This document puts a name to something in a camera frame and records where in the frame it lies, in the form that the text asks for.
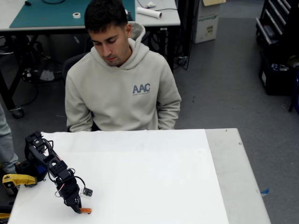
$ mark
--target man's eyebrow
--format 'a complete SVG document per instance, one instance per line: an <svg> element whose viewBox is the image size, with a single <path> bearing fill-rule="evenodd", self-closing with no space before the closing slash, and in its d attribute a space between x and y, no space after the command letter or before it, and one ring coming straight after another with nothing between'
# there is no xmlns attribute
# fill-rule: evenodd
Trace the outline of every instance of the man's eyebrow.
<svg viewBox="0 0 299 224"><path fill-rule="evenodd" d="M115 37L117 37L117 36L118 36L118 35L111 36L111 37L109 37L108 39L106 39L105 41L110 41L111 39L113 39L113 38L115 38ZM100 41L96 41L96 40L93 40L93 39L92 39L92 41L95 42L95 43L100 43Z"/></svg>

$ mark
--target gray carpet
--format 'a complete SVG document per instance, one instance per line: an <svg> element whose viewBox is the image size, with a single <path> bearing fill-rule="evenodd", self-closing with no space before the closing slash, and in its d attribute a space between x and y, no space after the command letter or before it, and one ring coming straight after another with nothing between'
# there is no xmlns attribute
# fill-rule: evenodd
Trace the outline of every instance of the gray carpet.
<svg viewBox="0 0 299 224"><path fill-rule="evenodd" d="M188 70L175 70L183 100L176 128L238 128L260 190L270 188L264 202L271 222L299 223L299 115L287 111L290 97L268 96L257 77L260 48L254 17L262 6L257 0L228 1L221 8L217 39L193 45ZM72 35L42 36L40 41L49 55L63 61L82 53L85 36L76 37L80 44ZM1 59L0 67L10 82L16 69L14 58ZM22 104L34 94L34 86L21 81L14 99ZM20 120L6 111L21 161L26 135L35 130L66 130L63 83L39 86L37 100L23 108L25 117ZM0 202L13 200L3 186L0 195Z"/></svg>

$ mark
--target roll of tape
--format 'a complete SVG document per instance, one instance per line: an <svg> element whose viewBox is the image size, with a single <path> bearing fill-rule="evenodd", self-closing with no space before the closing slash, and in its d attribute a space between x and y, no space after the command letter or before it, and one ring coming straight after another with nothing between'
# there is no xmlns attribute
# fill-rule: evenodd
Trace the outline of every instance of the roll of tape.
<svg viewBox="0 0 299 224"><path fill-rule="evenodd" d="M79 18L81 18L81 14L80 13L73 13L73 17L75 19L79 19Z"/></svg>

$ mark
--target paper roll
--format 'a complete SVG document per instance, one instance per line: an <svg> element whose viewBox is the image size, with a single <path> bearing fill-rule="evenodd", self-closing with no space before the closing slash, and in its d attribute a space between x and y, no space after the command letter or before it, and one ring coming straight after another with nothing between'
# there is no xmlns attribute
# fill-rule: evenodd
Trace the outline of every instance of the paper roll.
<svg viewBox="0 0 299 224"><path fill-rule="evenodd" d="M141 8L141 7L137 7L136 12L139 13L139 14L152 16L152 17L155 17L157 19L160 19L161 16L162 16L161 12L154 11L154 10L147 9L147 8Z"/></svg>

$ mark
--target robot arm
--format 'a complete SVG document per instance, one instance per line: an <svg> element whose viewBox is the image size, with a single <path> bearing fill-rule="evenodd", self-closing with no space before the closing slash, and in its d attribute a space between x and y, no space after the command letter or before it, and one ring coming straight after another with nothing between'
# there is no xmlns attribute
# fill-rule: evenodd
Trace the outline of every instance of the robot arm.
<svg viewBox="0 0 299 224"><path fill-rule="evenodd" d="M83 195L91 197L93 191L85 187L84 181L75 176L71 168L68 169L65 162L55 153L52 145L42 138L40 132L26 137L25 156L27 161L17 166L18 174L35 176L37 181L41 181L48 172L49 179L56 184L56 189L64 199L65 205L70 206L76 213L91 213L91 209L83 209L81 206L80 188L76 178L84 184Z"/></svg>

